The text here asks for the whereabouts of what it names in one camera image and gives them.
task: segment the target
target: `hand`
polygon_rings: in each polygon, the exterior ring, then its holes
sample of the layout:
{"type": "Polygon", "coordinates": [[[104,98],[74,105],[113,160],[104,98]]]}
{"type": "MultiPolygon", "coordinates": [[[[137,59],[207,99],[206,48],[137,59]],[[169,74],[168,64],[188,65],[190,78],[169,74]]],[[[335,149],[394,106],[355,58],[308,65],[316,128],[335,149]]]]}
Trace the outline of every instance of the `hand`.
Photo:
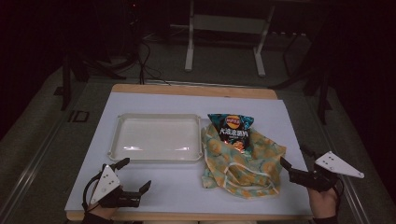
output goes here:
{"type": "Polygon", "coordinates": [[[99,203],[90,204],[88,211],[91,214],[110,220],[119,208],[104,208],[99,203]]]}
{"type": "Polygon", "coordinates": [[[334,217],[338,197],[334,189],[318,192],[315,189],[308,189],[309,204],[314,218],[334,217]]]}

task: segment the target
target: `white table surface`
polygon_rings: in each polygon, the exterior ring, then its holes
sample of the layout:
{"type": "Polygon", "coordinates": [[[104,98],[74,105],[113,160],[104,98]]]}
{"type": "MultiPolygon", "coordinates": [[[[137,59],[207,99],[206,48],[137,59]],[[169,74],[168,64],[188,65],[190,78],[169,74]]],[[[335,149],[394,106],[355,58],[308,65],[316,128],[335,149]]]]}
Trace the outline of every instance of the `white table surface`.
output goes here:
{"type": "MultiPolygon", "coordinates": [[[[203,125],[208,124],[208,113],[251,116],[255,119],[252,127],[287,147],[286,159],[293,168],[306,170],[288,111],[281,100],[111,92],[64,209],[66,213],[83,212],[81,198],[88,181],[98,174],[103,163],[114,163],[107,152],[117,127],[117,116],[124,113],[196,114],[201,116],[203,125]]],[[[138,208],[121,208],[119,212],[200,214],[201,219],[209,218],[205,214],[212,219],[216,215],[227,219],[227,215],[238,214],[262,216],[263,219],[266,215],[276,218],[311,215],[306,189],[290,183],[286,170],[281,172],[281,190],[277,197],[246,200],[221,188],[204,189],[201,181],[204,166],[205,160],[126,165],[116,172],[124,190],[138,191],[147,181],[152,183],[138,208]]]]}

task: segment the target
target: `white tray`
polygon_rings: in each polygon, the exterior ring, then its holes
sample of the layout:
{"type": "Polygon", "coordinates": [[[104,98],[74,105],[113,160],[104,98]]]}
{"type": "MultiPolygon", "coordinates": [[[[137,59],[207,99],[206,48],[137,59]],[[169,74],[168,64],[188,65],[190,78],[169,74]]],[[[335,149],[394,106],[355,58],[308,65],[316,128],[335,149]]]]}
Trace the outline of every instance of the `white tray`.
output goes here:
{"type": "Polygon", "coordinates": [[[200,117],[193,114],[123,114],[108,156],[113,161],[198,161],[200,117]]]}

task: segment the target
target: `floral cloth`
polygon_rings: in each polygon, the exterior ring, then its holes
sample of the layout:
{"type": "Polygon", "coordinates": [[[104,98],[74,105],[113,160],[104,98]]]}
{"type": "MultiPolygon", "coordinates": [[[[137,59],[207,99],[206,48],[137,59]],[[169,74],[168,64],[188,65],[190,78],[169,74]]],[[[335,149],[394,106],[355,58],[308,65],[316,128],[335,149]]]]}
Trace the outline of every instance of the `floral cloth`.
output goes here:
{"type": "Polygon", "coordinates": [[[246,157],[232,145],[219,140],[212,124],[203,129],[205,172],[203,186],[221,187],[242,198],[276,196],[280,191],[280,157],[286,153],[273,140],[250,128],[251,155],[246,157]]]}

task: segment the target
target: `bag of chips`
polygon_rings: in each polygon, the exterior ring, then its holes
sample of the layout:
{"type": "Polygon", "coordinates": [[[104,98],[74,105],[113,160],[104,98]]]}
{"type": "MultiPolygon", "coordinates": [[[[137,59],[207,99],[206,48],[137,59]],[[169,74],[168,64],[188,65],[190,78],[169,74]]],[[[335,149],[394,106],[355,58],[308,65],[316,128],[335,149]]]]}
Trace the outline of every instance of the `bag of chips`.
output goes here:
{"type": "Polygon", "coordinates": [[[208,114],[207,116],[218,131],[222,142],[232,145],[242,154],[250,157],[249,132],[254,118],[231,114],[208,114]]]}

